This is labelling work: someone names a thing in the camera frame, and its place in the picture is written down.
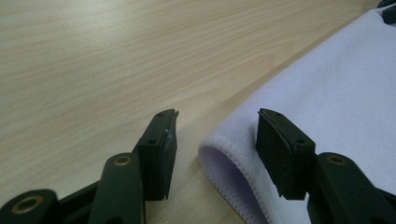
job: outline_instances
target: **table surface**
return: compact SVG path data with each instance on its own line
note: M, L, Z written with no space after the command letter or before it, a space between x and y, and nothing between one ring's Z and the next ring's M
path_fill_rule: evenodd
M0 0L0 206L62 198L174 108L170 197L148 223L243 223L200 142L249 95L378 1Z

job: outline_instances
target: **black object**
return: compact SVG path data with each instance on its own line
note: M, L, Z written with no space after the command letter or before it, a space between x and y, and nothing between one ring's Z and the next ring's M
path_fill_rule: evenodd
M312 223L394 224L396 197L376 189L355 162L315 154L315 143L280 113L259 112L256 149L279 196L303 200Z
M396 0L383 0L378 3L377 7L387 7L392 4L395 4ZM387 9L382 11L382 19L385 24L393 24L396 23L396 5L393 7L388 7Z
M387 6L390 6L395 3L396 3L396 0L382 0L381 2L378 3L378 5L376 7L378 7L378 8L387 7Z
M382 11L382 19L386 24L396 23L396 5Z
M60 201L50 189L25 192L0 209L0 223L146 223L145 201L162 200L169 194L177 114L171 109L154 116L132 153L107 160L98 182Z

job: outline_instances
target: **wood grain surface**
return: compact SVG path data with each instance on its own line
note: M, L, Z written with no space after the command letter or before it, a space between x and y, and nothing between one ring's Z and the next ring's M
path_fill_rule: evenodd
M0 0L0 206L91 184L174 108L170 197L147 203L148 223L243 223L205 178L200 142L377 2Z

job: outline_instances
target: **white fabric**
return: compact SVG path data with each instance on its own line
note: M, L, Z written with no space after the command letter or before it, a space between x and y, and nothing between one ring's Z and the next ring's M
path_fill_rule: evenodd
M260 108L288 117L396 194L396 27L374 9L267 82L199 147L207 178L247 223L310 223L305 201L279 198L255 151Z

